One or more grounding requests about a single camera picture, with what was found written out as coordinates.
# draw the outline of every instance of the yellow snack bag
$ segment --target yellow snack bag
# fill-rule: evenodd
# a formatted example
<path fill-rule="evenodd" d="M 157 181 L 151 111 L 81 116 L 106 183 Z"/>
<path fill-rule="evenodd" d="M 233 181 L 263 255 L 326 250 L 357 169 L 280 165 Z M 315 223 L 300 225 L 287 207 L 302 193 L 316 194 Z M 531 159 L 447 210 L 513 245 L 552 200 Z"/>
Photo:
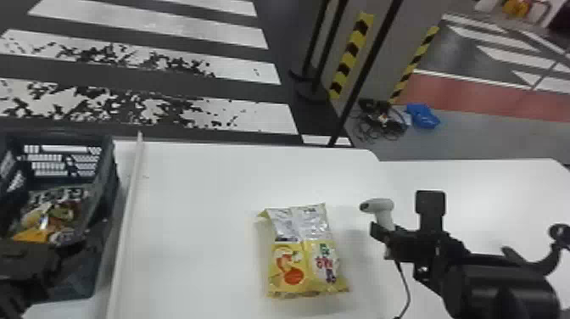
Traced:
<path fill-rule="evenodd" d="M 324 204 L 266 209 L 276 239 L 271 246 L 269 296 L 295 298 L 348 291 Z"/>

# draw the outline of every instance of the black plastic basket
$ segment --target black plastic basket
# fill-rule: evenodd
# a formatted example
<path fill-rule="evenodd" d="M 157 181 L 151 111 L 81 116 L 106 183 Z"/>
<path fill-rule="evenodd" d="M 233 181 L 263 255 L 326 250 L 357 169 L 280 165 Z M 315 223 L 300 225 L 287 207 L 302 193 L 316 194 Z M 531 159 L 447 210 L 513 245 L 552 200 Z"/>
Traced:
<path fill-rule="evenodd" d="M 28 202 L 30 191 L 89 184 L 80 203 L 75 235 L 83 236 L 99 221 L 111 220 L 119 187 L 114 144 L 109 136 L 70 132 L 17 132 L 0 135 L 0 238 Z M 107 239 L 104 232 L 103 243 Z M 103 247 L 63 283 L 50 290 L 47 301 L 91 297 Z"/>

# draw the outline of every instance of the white floor marking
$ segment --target white floor marking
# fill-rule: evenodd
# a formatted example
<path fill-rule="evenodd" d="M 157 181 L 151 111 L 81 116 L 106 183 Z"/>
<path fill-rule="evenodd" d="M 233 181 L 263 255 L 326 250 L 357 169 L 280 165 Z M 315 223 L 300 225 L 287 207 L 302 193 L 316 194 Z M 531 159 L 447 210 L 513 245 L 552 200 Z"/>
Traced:
<path fill-rule="evenodd" d="M 521 79 L 525 80 L 528 84 L 533 85 L 536 81 L 540 79 L 540 76 L 535 74 L 530 74 L 526 72 L 513 71 Z M 557 79 L 554 77 L 546 77 L 540 82 L 536 87 L 537 90 L 551 91 L 551 92 L 561 92 L 570 94 L 570 81 Z"/>
<path fill-rule="evenodd" d="M 504 45 L 504 46 L 508 46 L 508 47 L 521 48 L 521 49 L 525 49 L 525 50 L 529 50 L 529 51 L 539 52 L 538 49 L 531 47 L 526 42 L 511 39 L 510 37 L 494 36 L 494 35 L 489 34 L 489 33 L 468 30 L 468 29 L 461 28 L 459 26 L 448 25 L 448 27 L 451 30 L 453 30 L 453 32 L 457 33 L 458 35 L 468 37 L 470 39 L 479 40 L 479 41 L 483 41 L 483 42 L 491 42 L 491 43 L 500 44 L 500 45 Z"/>
<path fill-rule="evenodd" d="M 88 0 L 43 0 L 28 14 L 267 49 L 261 29 Z"/>
<path fill-rule="evenodd" d="M 331 137 L 321 135 L 303 135 L 303 143 L 314 145 L 327 145 Z M 348 137 L 339 137 L 335 143 L 337 146 L 352 146 Z"/>
<path fill-rule="evenodd" d="M 453 74 L 448 74 L 448 73 L 441 73 L 441 72 L 435 72 L 435 71 L 428 71 L 428 70 L 421 70 L 421 69 L 415 69 L 414 73 L 417 74 L 423 74 L 425 76 L 437 76 L 437 77 L 444 77 L 447 79 L 454 79 L 454 80 L 461 80 L 461 81 L 469 81 L 469 82 L 476 82 L 476 83 L 482 83 L 482 84 L 489 84 L 492 86 L 497 86 L 497 87 L 513 87 L 513 88 L 519 88 L 522 90 L 528 90 L 530 87 L 529 86 L 524 86 L 521 84 L 515 84 L 515 83 L 507 83 L 507 82 L 501 82 L 501 81 L 491 81 L 491 80 L 484 80 L 484 79 L 479 79 L 477 77 L 470 77 L 470 76 L 456 76 Z"/>
<path fill-rule="evenodd" d="M 204 98 L 202 101 L 195 102 L 194 105 L 208 110 L 212 114 L 222 115 L 230 109 L 239 114 L 239 117 L 234 115 L 237 118 L 236 120 L 228 116 L 219 119 L 221 126 L 218 129 L 220 130 L 299 134 L 293 114 L 287 104 Z M 182 117 L 195 119 L 201 127 L 208 124 L 210 124 L 210 128 L 212 127 L 210 119 L 200 119 L 191 110 L 185 111 Z"/>
<path fill-rule="evenodd" d="M 533 66 L 535 68 L 541 68 L 541 69 L 549 69 L 555 63 L 555 61 L 551 59 L 534 57 L 532 55 L 514 53 L 511 51 L 499 50 L 497 48 L 487 48 L 483 46 L 477 46 L 477 48 L 485 52 L 491 58 L 507 63 Z M 570 73 L 570 69 L 564 64 L 558 64 L 555 67 L 555 70 L 559 72 Z"/>
<path fill-rule="evenodd" d="M 496 32 L 501 32 L 501 33 L 506 33 L 505 30 L 501 29 L 500 27 L 498 27 L 497 25 L 493 25 L 490 23 L 486 23 L 486 22 L 481 22 L 481 21 L 476 21 L 476 20 L 471 20 L 468 18 L 463 18 L 457 15 L 451 15 L 451 14 L 444 14 L 444 16 L 442 17 L 443 20 L 448 20 L 450 22 L 456 22 L 458 24 L 461 25 L 470 25 L 470 26 L 476 26 L 482 29 L 487 29 L 487 30 L 491 30 L 491 31 L 496 31 Z"/>
<path fill-rule="evenodd" d="M 93 49 L 98 53 L 89 53 Z M 271 63 L 31 31 L 4 32 L 0 36 L 0 53 L 94 64 L 116 65 L 121 62 L 127 68 L 186 71 L 239 81 L 281 84 L 277 69 Z M 177 59 L 184 65 L 169 67 L 168 64 Z"/>
<path fill-rule="evenodd" d="M 181 127 L 298 134 L 287 104 L 182 98 L 0 78 L 0 117 L 3 116 L 133 125 L 155 125 L 175 118 L 171 125 Z"/>
<path fill-rule="evenodd" d="M 218 11 L 230 12 L 233 14 L 257 16 L 254 3 L 241 0 L 160 0 L 168 3 L 187 4 L 200 8 L 211 8 Z"/>
<path fill-rule="evenodd" d="M 535 75 L 535 74 L 530 74 L 527 72 L 521 72 L 521 71 L 513 71 L 512 73 L 516 74 L 518 77 L 520 77 L 521 79 L 523 79 L 525 82 L 527 82 L 530 86 L 533 86 L 536 81 L 538 81 L 540 79 L 539 75 Z"/>
<path fill-rule="evenodd" d="M 547 41 L 546 39 L 543 39 L 540 36 L 535 35 L 533 32 L 529 32 L 529 31 L 521 31 L 521 33 L 525 36 L 530 37 L 531 39 L 535 40 L 536 42 L 542 44 L 543 46 L 549 48 L 550 50 L 558 53 L 558 54 L 563 54 L 564 53 L 564 49 L 558 47 L 556 44 L 551 43 L 549 41 Z"/>

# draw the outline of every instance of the yellow and black striped pole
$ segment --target yellow and black striped pole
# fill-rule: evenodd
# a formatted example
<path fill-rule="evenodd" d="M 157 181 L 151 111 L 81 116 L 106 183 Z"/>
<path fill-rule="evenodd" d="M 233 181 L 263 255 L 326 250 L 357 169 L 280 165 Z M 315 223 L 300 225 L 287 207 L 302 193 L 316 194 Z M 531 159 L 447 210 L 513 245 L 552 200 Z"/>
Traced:
<path fill-rule="evenodd" d="M 372 27 L 373 21 L 374 14 L 360 13 L 355 28 L 350 35 L 349 44 L 346 46 L 346 50 L 340 60 L 337 74 L 332 79 L 331 87 L 328 90 L 330 98 L 340 98 L 340 93 L 349 79 L 350 71 L 355 67 L 358 52 L 366 44 L 366 33 Z"/>
<path fill-rule="evenodd" d="M 400 94 L 402 93 L 402 91 L 404 91 L 405 85 L 408 84 L 408 81 L 410 80 L 411 74 L 414 72 L 417 65 L 420 64 L 420 60 L 422 59 L 423 54 L 426 53 L 426 51 L 429 48 L 429 45 L 432 44 L 432 41 L 435 38 L 435 35 L 438 33 L 438 31 L 439 31 L 439 27 L 437 27 L 437 26 L 432 26 L 427 31 L 427 35 L 423 39 L 422 45 L 417 49 L 416 54 L 414 54 L 414 59 L 405 68 L 405 71 L 404 71 L 404 74 L 402 75 L 402 78 L 400 79 L 400 81 L 396 85 L 396 88 L 392 92 L 392 95 L 390 96 L 390 100 L 388 100 L 388 102 L 390 102 L 390 104 L 396 103 L 396 100 L 398 100 L 398 98 L 400 97 Z"/>

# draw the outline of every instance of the blue object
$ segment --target blue object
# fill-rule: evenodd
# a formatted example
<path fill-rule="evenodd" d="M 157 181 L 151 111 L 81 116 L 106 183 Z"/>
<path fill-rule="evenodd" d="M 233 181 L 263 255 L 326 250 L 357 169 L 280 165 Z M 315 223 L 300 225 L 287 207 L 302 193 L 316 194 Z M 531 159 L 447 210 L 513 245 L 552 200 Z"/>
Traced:
<path fill-rule="evenodd" d="M 408 104 L 405 112 L 411 115 L 413 123 L 421 128 L 434 129 L 441 123 L 426 104 Z"/>

